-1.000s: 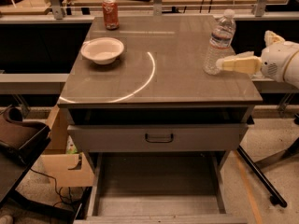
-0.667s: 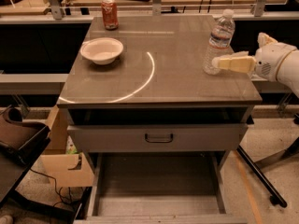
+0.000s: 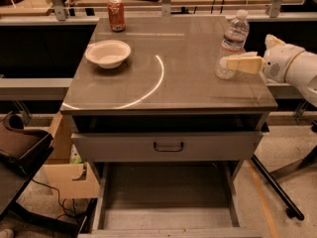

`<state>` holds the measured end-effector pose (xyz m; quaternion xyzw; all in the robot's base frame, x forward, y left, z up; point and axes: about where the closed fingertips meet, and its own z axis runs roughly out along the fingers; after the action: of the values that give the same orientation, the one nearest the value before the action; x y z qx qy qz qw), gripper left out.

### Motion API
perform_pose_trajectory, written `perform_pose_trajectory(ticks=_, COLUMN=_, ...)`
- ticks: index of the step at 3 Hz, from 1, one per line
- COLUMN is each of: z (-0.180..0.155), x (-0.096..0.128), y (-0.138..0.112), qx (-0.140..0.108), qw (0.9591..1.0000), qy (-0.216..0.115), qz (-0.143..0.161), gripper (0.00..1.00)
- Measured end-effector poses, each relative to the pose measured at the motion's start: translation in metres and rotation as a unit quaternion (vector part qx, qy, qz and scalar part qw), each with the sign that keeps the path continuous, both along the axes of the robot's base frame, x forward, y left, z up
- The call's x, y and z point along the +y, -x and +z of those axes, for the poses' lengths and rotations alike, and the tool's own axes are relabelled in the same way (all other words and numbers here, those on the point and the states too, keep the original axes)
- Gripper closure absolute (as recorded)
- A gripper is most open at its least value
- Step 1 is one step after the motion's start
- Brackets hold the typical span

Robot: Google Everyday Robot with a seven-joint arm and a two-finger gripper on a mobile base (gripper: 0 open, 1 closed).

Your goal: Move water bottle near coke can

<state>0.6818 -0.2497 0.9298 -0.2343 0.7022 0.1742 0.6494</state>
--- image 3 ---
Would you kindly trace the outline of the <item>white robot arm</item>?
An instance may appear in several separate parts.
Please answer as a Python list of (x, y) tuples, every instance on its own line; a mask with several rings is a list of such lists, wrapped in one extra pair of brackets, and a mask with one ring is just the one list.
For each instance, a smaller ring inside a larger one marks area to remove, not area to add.
[(220, 66), (251, 74), (261, 71), (266, 79), (290, 84), (317, 107), (317, 55), (271, 34), (265, 37), (264, 43), (266, 50), (262, 57), (257, 52), (224, 55)]

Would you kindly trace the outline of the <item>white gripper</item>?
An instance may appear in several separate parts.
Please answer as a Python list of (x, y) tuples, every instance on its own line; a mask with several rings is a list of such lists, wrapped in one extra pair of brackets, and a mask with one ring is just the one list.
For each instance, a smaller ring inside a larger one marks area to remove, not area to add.
[(285, 82), (292, 62), (305, 51), (304, 48), (285, 44), (274, 35), (267, 34), (264, 40), (267, 50), (261, 57), (224, 57), (220, 59), (223, 68), (257, 74), (264, 68), (264, 75), (276, 82)]

